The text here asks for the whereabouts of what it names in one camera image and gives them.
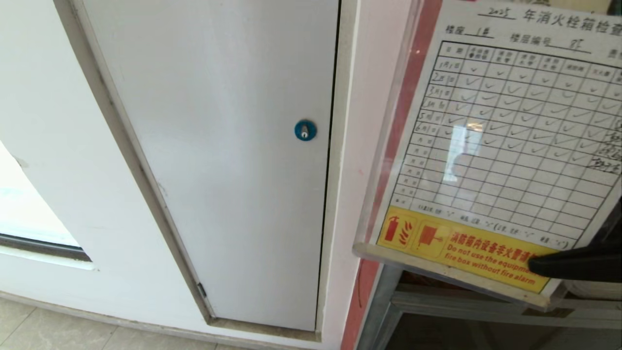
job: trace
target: fire hose icon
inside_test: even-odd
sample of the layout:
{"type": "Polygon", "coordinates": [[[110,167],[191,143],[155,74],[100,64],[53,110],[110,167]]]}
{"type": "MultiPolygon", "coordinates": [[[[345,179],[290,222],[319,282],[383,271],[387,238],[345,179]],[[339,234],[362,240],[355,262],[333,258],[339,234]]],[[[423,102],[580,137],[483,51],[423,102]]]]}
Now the fire hose icon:
{"type": "Polygon", "coordinates": [[[436,227],[424,226],[424,229],[421,231],[421,236],[419,237],[419,245],[422,244],[430,245],[432,240],[438,240],[439,242],[443,242],[443,238],[434,237],[436,235],[436,227]]]}

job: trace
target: blue keyhole lock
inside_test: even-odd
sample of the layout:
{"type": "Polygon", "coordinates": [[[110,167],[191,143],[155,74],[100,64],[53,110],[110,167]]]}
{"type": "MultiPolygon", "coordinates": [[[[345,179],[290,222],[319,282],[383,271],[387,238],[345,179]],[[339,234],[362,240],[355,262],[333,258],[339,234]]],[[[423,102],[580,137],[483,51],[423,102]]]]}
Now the blue keyhole lock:
{"type": "Polygon", "coordinates": [[[301,120],[294,127],[294,134],[298,140],[311,141],[317,134],[315,123],[310,120],[301,120]]]}

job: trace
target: yellow warning sticker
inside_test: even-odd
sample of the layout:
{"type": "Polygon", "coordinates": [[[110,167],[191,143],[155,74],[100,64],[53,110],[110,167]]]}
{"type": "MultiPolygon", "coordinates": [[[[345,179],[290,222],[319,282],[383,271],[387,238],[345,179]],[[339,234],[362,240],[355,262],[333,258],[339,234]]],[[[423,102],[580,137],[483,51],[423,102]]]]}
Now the yellow warning sticker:
{"type": "Polygon", "coordinates": [[[539,293],[549,278],[527,261],[554,249],[450,220],[389,207],[378,245],[539,293]]]}

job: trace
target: black object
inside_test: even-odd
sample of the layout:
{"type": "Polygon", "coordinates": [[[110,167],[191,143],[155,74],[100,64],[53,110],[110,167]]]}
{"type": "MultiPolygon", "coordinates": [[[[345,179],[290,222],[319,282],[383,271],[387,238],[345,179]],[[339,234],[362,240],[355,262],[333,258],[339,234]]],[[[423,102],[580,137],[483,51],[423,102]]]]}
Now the black object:
{"type": "Polygon", "coordinates": [[[529,269],[540,276],[564,280],[622,282],[620,241],[603,242],[530,259],[529,269]]]}

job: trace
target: paper sheet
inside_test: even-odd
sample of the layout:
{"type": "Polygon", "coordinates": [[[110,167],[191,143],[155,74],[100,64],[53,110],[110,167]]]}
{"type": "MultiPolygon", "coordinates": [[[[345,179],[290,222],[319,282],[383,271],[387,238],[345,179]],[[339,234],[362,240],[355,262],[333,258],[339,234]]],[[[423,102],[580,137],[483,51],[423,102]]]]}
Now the paper sheet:
{"type": "Polygon", "coordinates": [[[619,17],[444,1],[371,242],[550,295],[526,261],[586,246],[622,194],[621,35],[619,17]]]}

